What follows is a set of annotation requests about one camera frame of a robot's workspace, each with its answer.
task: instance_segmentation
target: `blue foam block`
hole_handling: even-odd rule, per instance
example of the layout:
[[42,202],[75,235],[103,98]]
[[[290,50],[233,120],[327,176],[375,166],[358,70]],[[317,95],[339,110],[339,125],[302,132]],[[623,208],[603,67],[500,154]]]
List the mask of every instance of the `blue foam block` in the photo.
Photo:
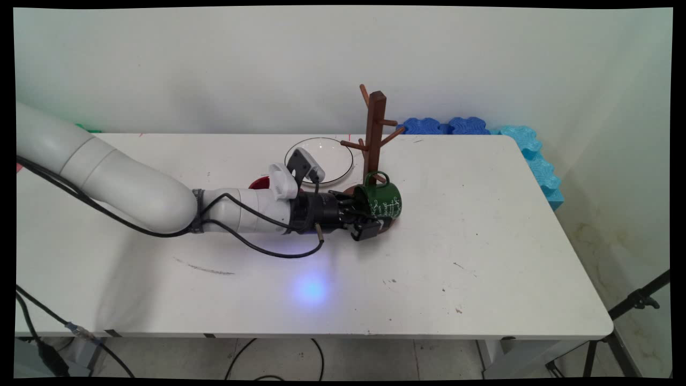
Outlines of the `blue foam block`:
[[526,159],[533,159],[543,144],[536,139],[536,131],[528,126],[505,126],[500,134],[512,137]]
[[562,193],[560,193],[560,190],[559,190],[559,189],[555,189],[555,191],[552,192],[552,193],[551,193],[548,197],[546,197],[546,198],[548,199],[548,203],[550,204],[550,207],[551,207],[553,210],[557,210],[557,208],[559,208],[560,205],[562,205],[562,203],[565,202],[565,198],[562,197]]
[[455,128],[449,124],[440,124],[438,125],[438,128],[440,129],[441,134],[445,135],[450,135],[453,133],[453,130],[455,130]]
[[454,135],[490,135],[490,131],[486,130],[486,122],[477,117],[455,117],[448,124],[453,127]]
[[424,118],[423,120],[410,118],[397,127],[400,126],[405,127],[403,134],[442,134],[442,131],[439,128],[440,122],[434,118]]
[[552,163],[546,161],[539,152],[532,159],[527,159],[526,162],[546,197],[557,190],[560,186],[560,179],[553,174],[555,167]]

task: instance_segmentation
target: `green mug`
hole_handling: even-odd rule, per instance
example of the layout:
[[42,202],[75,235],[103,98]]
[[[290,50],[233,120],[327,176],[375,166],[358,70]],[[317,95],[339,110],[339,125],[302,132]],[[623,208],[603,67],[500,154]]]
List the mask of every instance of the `green mug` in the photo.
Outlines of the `green mug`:
[[[383,185],[370,185],[369,179],[374,174],[381,174],[386,178]],[[355,186],[355,196],[364,197],[369,204],[372,216],[398,218],[402,209],[403,201],[400,198],[398,187],[393,185],[388,174],[380,171],[369,172],[364,177],[364,184]]]

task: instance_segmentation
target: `black cable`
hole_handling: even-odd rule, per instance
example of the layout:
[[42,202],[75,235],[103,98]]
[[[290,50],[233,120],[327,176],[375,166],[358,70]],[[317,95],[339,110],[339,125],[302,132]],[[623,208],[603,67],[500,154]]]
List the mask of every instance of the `black cable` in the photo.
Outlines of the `black cable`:
[[26,302],[24,302],[24,299],[19,295],[19,292],[15,291],[14,294],[16,300],[19,302],[22,313],[24,314],[26,326],[28,326],[31,335],[36,340],[38,357],[40,357],[45,367],[47,367],[54,376],[69,376],[69,365],[67,365],[67,362],[64,361],[60,356],[60,353],[58,353],[54,347],[40,340],[38,334],[36,334],[34,324],[31,322],[31,315],[29,315],[29,309],[26,306]]
[[[228,370],[226,371],[226,375],[224,376],[225,381],[228,380],[228,376],[229,376],[229,374],[231,374],[231,369],[233,369],[233,365],[238,360],[238,357],[241,356],[241,354],[243,354],[243,351],[245,351],[245,349],[248,348],[248,346],[250,346],[252,344],[252,342],[254,342],[256,340],[257,340],[257,338],[252,338],[248,342],[248,344],[243,346],[243,348],[240,351],[238,351],[238,354],[236,354],[236,356],[233,357],[233,360],[231,360],[231,364],[228,366]],[[314,342],[315,346],[317,346],[317,350],[319,350],[319,357],[322,359],[322,367],[319,370],[319,379],[317,380],[317,381],[321,381],[322,378],[324,378],[324,352],[322,352],[322,348],[319,346],[319,343],[317,343],[316,340],[314,340],[314,339],[310,339],[310,340]],[[253,380],[254,381],[260,381],[261,379],[265,379],[265,378],[275,378],[275,379],[278,379],[280,381],[284,381],[283,378],[281,378],[280,376],[275,376],[275,375],[263,375],[263,376],[260,376],[258,378],[255,378]]]
[[21,288],[19,286],[19,284],[16,285],[16,290],[17,290],[17,292],[22,294],[24,297],[26,297],[28,300],[30,300],[31,303],[36,304],[41,310],[45,311],[45,313],[52,316],[53,319],[59,321],[63,326],[65,326],[68,323],[68,321],[59,317],[56,313],[52,312],[52,310],[50,308],[46,307],[43,303],[36,300],[35,297],[31,296],[28,292],[24,291],[24,288]]
[[281,378],[280,376],[275,376],[275,375],[263,375],[263,376],[260,376],[258,378],[253,379],[253,381],[262,381],[265,378],[275,378],[275,379],[278,379],[280,381],[285,381],[285,379]]
[[29,309],[26,306],[26,302],[24,302],[24,299],[22,299],[18,293],[15,292],[14,294],[16,295],[16,300],[19,302],[19,306],[21,307],[21,312],[24,314],[24,320],[26,320],[26,326],[28,326],[31,336],[36,342],[39,342],[40,338],[38,337],[38,334],[36,334],[34,324],[31,322],[31,316],[29,315]]
[[113,357],[114,360],[117,361],[117,363],[118,363],[120,366],[122,366],[122,368],[124,368],[124,371],[126,371],[126,373],[128,374],[129,377],[131,377],[131,378],[136,378],[136,377],[133,375],[133,373],[131,372],[131,370],[129,370],[129,368],[126,367],[126,365],[124,364],[124,362],[122,362],[121,359],[119,359],[119,357],[118,357],[114,352],[112,352],[112,350],[110,350],[109,347],[107,347],[107,346],[105,345],[105,343],[100,343],[99,346],[102,347],[102,349],[105,350],[111,357]]
[[238,354],[236,354],[236,356],[233,357],[233,360],[231,360],[231,364],[228,366],[228,370],[226,371],[226,375],[224,376],[225,381],[228,380],[228,375],[231,374],[231,369],[233,369],[233,364],[236,363],[236,360],[238,359],[238,357],[241,356],[241,354],[243,354],[243,351],[245,351],[246,348],[248,348],[252,344],[252,342],[254,342],[256,340],[257,340],[257,338],[252,338],[248,342],[248,344],[243,346],[243,348],[240,351],[238,351]]
[[149,236],[155,236],[155,237],[160,237],[160,238],[169,238],[169,237],[176,237],[176,236],[182,236],[190,232],[190,228],[185,228],[180,231],[174,232],[172,234],[160,234],[157,232],[150,231],[148,229],[139,227],[138,225],[135,225],[127,220],[124,220],[123,218],[119,217],[118,215],[110,212],[107,210],[105,207],[100,205],[99,203],[95,202],[92,198],[88,197],[81,189],[79,189],[76,185],[72,184],[67,180],[66,178],[60,176],[59,174],[52,172],[51,170],[48,170],[37,163],[31,162],[26,158],[16,156],[16,161],[17,163],[20,163],[24,168],[27,168],[29,171],[33,172],[34,174],[44,178],[51,184],[55,185],[56,187],[64,190],[65,192],[69,193],[71,196],[75,197],[76,199],[82,201],[86,205],[92,207],[93,209],[107,215],[108,217],[112,218],[113,220],[116,220],[120,222],[121,224],[126,225],[129,228],[132,228],[134,230],[137,230],[141,232],[142,234],[146,234]]
[[[319,181],[316,181],[315,185],[314,185],[314,196],[317,196],[318,194],[319,194]],[[264,214],[258,212],[257,210],[255,210],[255,209],[247,206],[246,204],[242,203],[241,201],[239,201],[237,198],[230,195],[229,193],[222,193],[217,198],[212,200],[209,204],[207,204],[207,206],[202,211],[200,211],[200,217],[205,215],[208,210],[210,210],[216,203],[220,202],[222,200],[222,198],[224,198],[224,197],[228,198],[234,204],[242,207],[243,209],[245,209],[248,212],[254,214],[255,216],[263,219],[264,221],[267,221],[267,222],[272,223],[274,225],[278,225],[279,227],[282,227],[282,228],[290,229],[292,231],[303,231],[303,230],[309,229],[308,225],[312,221],[312,218],[314,217],[314,211],[312,210],[314,207],[314,200],[310,201],[309,211],[307,213],[307,219],[305,221],[305,224],[302,227],[298,228],[298,227],[294,227],[293,225],[288,225],[288,224],[282,223],[280,221],[274,220],[273,218],[270,218],[268,216],[265,216]]]
[[322,348],[319,347],[319,343],[317,343],[314,338],[312,339],[314,342],[314,345],[317,346],[317,350],[319,350],[319,357],[322,359],[322,367],[319,369],[319,379],[317,381],[321,381],[322,378],[324,378],[324,353],[322,352]]
[[74,340],[76,340],[76,337],[71,337],[71,339],[69,339],[69,343],[62,346],[62,348],[58,349],[57,352],[60,352],[60,351],[64,350],[65,348],[69,347],[72,343],[74,343]]
[[270,218],[270,217],[268,217],[268,216],[265,216],[264,214],[262,214],[262,213],[258,212],[257,210],[255,210],[255,209],[253,209],[253,208],[247,206],[246,204],[242,203],[241,201],[238,201],[238,199],[236,199],[234,196],[230,195],[229,193],[222,193],[222,194],[219,195],[217,198],[215,198],[214,200],[212,200],[212,202],[210,202],[209,204],[207,204],[207,206],[200,212],[200,217],[202,217],[205,213],[207,213],[207,211],[210,210],[210,208],[212,208],[216,203],[218,203],[219,201],[221,201],[222,198],[224,198],[224,197],[228,198],[229,200],[233,201],[234,204],[236,204],[236,205],[242,207],[243,209],[247,210],[248,212],[254,214],[255,216],[261,218],[261,219],[264,220],[264,221],[268,221],[269,223],[272,223],[272,224],[274,224],[274,225],[278,225],[279,227],[283,227],[283,228],[286,228],[286,229],[291,229],[292,231],[298,231],[298,230],[300,230],[300,228],[297,228],[297,227],[294,227],[294,226],[292,226],[292,225],[288,225],[288,224],[282,223],[282,222],[280,222],[280,221],[274,220],[273,218]]
[[[24,312],[24,319],[26,319],[26,325],[29,327],[29,331],[31,331],[31,335],[35,338],[35,340],[38,344],[38,354],[43,359],[43,363],[45,363],[45,365],[48,366],[48,368],[53,370],[53,372],[55,372],[56,376],[69,376],[69,373],[68,373],[69,366],[67,366],[67,364],[64,362],[62,357],[57,353],[57,350],[55,350],[53,347],[51,347],[49,345],[45,345],[40,340],[40,338],[38,338],[38,335],[36,334],[36,331],[34,329],[34,325],[31,322],[31,317],[29,316],[29,310],[26,308],[26,303],[24,302],[24,299],[21,298],[19,293],[26,296],[26,298],[28,300],[30,300],[31,303],[36,304],[41,310],[45,311],[48,315],[53,317],[55,320],[62,323],[65,327],[67,326],[67,324],[69,324],[69,322],[64,320],[63,318],[59,317],[50,308],[46,307],[46,305],[39,302],[35,297],[31,296],[28,292],[24,291],[24,289],[21,288],[19,286],[19,284],[16,285],[16,300],[19,302],[19,305],[21,306],[21,310]],[[121,359],[119,359],[119,357],[114,352],[112,352],[112,350],[110,350],[107,346],[105,346],[105,344],[102,343],[102,341],[100,341],[99,339],[96,339],[92,342],[95,345],[101,346],[103,350],[105,350],[109,355],[111,355],[115,359],[115,361],[117,361],[117,363],[120,364],[120,366],[122,366],[122,368],[124,368],[126,373],[131,378],[135,378],[133,376],[133,373],[131,372],[131,370],[129,370],[129,368],[126,367],[124,362],[122,362]],[[53,363],[52,361],[61,361],[61,363]],[[55,371],[54,367],[58,366],[58,370],[59,370],[60,365],[64,365],[67,367],[66,375],[64,375],[64,374],[58,375],[58,372]]]
[[314,247],[314,249],[312,249],[312,250],[310,250],[310,251],[308,251],[308,252],[298,253],[298,254],[296,254],[296,255],[286,255],[286,254],[284,254],[284,253],[278,253],[278,252],[268,251],[268,250],[266,250],[266,249],[262,249],[262,248],[258,247],[258,246],[255,245],[255,244],[252,244],[250,241],[247,241],[243,236],[239,235],[238,232],[236,232],[235,230],[231,229],[230,227],[227,227],[227,226],[226,226],[224,223],[222,223],[221,221],[213,220],[213,219],[203,220],[203,221],[202,221],[202,224],[207,224],[207,223],[212,223],[212,224],[219,225],[219,226],[222,227],[225,231],[227,231],[228,233],[234,235],[238,240],[240,240],[241,242],[243,242],[245,245],[249,246],[250,248],[254,249],[255,251],[264,253],[264,254],[269,255],[269,256],[274,256],[275,258],[283,258],[283,259],[304,258],[305,256],[310,256],[311,254],[313,254],[313,253],[319,251],[319,249],[322,247],[322,244],[324,244],[324,240],[319,240],[319,244],[318,244],[316,247]]
[[[109,210],[107,210],[106,208],[102,207],[100,204],[96,203],[93,199],[91,199],[90,197],[88,197],[88,195],[86,195],[85,193],[83,193],[83,191],[81,191],[81,189],[79,189],[76,185],[72,184],[69,180],[65,179],[64,177],[60,176],[59,174],[57,174],[57,173],[55,173],[55,172],[52,172],[51,170],[48,170],[48,169],[46,169],[46,168],[44,168],[44,167],[38,165],[37,163],[34,163],[34,162],[32,162],[32,161],[29,161],[28,159],[23,158],[23,157],[18,156],[18,155],[16,156],[16,160],[17,160],[18,163],[20,163],[22,166],[24,166],[25,168],[27,168],[29,171],[31,171],[31,172],[33,172],[34,174],[36,174],[36,175],[38,175],[38,176],[44,178],[46,181],[48,181],[48,182],[50,182],[51,184],[55,185],[56,187],[58,187],[58,188],[64,190],[65,192],[69,193],[69,194],[70,194],[71,196],[73,196],[74,198],[76,198],[76,199],[82,201],[82,202],[85,203],[86,205],[88,205],[88,206],[92,207],[93,209],[96,209],[97,211],[99,211],[99,212],[101,212],[101,213],[107,215],[108,217],[110,217],[110,218],[112,218],[112,219],[114,219],[114,220],[116,220],[116,221],[118,221],[118,222],[120,222],[120,223],[126,225],[127,227],[132,228],[132,229],[134,229],[134,230],[137,230],[137,231],[139,231],[139,232],[141,232],[141,233],[143,233],[143,234],[146,234],[146,235],[149,235],[149,236],[160,237],[160,238],[170,238],[170,237],[176,237],[176,236],[185,235],[185,234],[187,234],[187,233],[190,232],[190,227],[187,227],[187,228],[182,229],[182,230],[180,230],[180,231],[174,232],[174,233],[172,233],[172,234],[160,234],[160,233],[153,232],[153,231],[150,231],[150,230],[148,230],[148,229],[139,227],[138,225],[135,225],[135,224],[133,224],[133,223],[130,223],[129,221],[124,220],[123,218],[117,216],[116,214],[114,214],[114,213],[110,212]],[[315,182],[315,190],[314,190],[315,196],[317,196],[318,193],[319,193],[319,181],[316,181],[316,182]],[[228,193],[223,193],[223,194],[220,195],[219,197],[217,197],[217,198],[215,198],[214,200],[212,200],[212,202],[209,203],[209,204],[200,212],[200,215],[202,216],[204,213],[207,212],[208,209],[210,209],[212,206],[214,206],[214,204],[216,204],[217,202],[219,202],[219,200],[221,200],[221,199],[224,198],[224,197],[229,198],[231,201],[233,201],[234,203],[236,203],[238,206],[244,208],[245,210],[249,211],[250,213],[254,214],[255,216],[258,216],[259,218],[262,218],[262,219],[264,219],[264,220],[266,220],[266,221],[268,221],[268,222],[270,222],[270,223],[272,223],[272,224],[278,225],[278,226],[280,226],[280,227],[288,228],[288,229],[291,229],[291,230],[302,231],[302,230],[307,229],[309,223],[312,221],[312,218],[314,217],[314,211],[313,211],[313,208],[314,208],[314,200],[311,200],[311,201],[310,201],[309,211],[308,211],[308,214],[307,214],[307,220],[305,221],[305,224],[303,225],[302,228],[297,228],[297,227],[293,227],[293,226],[288,225],[288,224],[281,223],[281,222],[279,222],[279,221],[276,221],[276,220],[274,220],[274,219],[272,219],[272,218],[269,218],[269,217],[263,215],[262,213],[259,213],[258,211],[254,210],[253,208],[248,207],[247,205],[245,205],[245,204],[243,204],[242,202],[238,201],[237,199],[235,199],[233,196],[231,196],[231,195],[228,194]],[[233,229],[227,227],[226,225],[224,225],[224,224],[221,223],[220,221],[212,220],[212,219],[208,219],[208,220],[202,221],[202,224],[205,224],[205,223],[214,223],[214,224],[216,224],[216,225],[219,225],[219,226],[222,227],[224,230],[226,230],[226,231],[229,232],[230,234],[234,235],[236,238],[238,238],[240,241],[242,241],[245,245],[248,245],[250,248],[254,249],[255,251],[264,253],[264,254],[269,255],[269,256],[278,257],[278,258],[287,258],[287,259],[292,259],[292,258],[304,258],[305,256],[309,256],[309,255],[311,255],[311,254],[317,252],[317,251],[322,247],[322,244],[324,243],[324,240],[323,240],[323,239],[321,238],[321,236],[320,236],[319,245],[318,245],[317,247],[315,247],[314,249],[312,249],[311,251],[308,251],[308,252],[305,252],[305,253],[299,253],[299,254],[296,254],[296,255],[287,255],[287,254],[284,254],[284,253],[277,253],[277,252],[267,251],[266,249],[262,249],[262,248],[258,247],[257,245],[254,245],[254,244],[250,243],[250,242],[247,241],[245,238],[241,237],[236,231],[234,231]]]

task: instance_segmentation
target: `tripod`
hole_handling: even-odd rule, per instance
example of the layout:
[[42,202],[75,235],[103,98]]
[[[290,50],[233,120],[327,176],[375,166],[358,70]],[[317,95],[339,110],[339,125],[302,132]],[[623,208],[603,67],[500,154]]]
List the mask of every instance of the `tripod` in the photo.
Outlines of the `tripod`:
[[[655,309],[660,308],[660,305],[655,301],[655,299],[651,298],[650,296],[669,283],[670,270],[668,269],[665,273],[656,277],[645,287],[639,288],[634,292],[630,293],[625,300],[623,300],[618,305],[612,307],[612,309],[608,311],[610,318],[613,321],[615,321],[618,317],[621,317],[633,308],[638,308],[639,310],[644,309],[646,306],[651,306]],[[624,376],[639,376],[639,373],[636,370],[635,366],[632,364],[629,355],[626,353],[624,344],[622,343],[621,339],[619,339],[619,337],[617,336],[616,330],[612,331],[610,335],[604,337],[603,339],[600,339],[599,341],[605,342],[610,345],[610,349],[612,350],[612,353],[617,359],[617,362],[619,363],[619,366],[621,367]],[[593,370],[593,360],[595,359],[595,349],[597,348],[599,341],[589,342],[589,350],[586,353],[586,364],[584,366],[584,377],[591,376],[591,371]],[[548,369],[557,369],[557,367],[555,366],[555,360],[546,363],[545,366]]]

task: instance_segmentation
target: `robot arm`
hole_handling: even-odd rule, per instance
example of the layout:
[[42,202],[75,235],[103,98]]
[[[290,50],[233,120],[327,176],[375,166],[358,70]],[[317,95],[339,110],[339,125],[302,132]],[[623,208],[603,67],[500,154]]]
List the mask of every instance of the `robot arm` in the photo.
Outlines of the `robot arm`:
[[16,154],[161,234],[188,227],[198,211],[193,192],[181,182],[131,159],[74,124],[19,102]]
[[[302,148],[294,151],[288,165],[270,166],[269,189],[190,190],[85,130],[17,102],[16,154],[18,162],[20,157],[47,169],[52,177],[68,181],[88,198],[126,213],[147,228],[139,231],[153,236],[229,231],[239,237],[237,233],[295,230],[305,234],[316,230],[321,246],[322,232],[350,229],[353,239],[359,241],[390,226],[390,219],[372,216],[368,203],[360,197],[334,191],[318,193],[318,184],[315,193],[299,192],[305,177],[324,179],[322,168]],[[241,241],[260,250],[247,240]]]

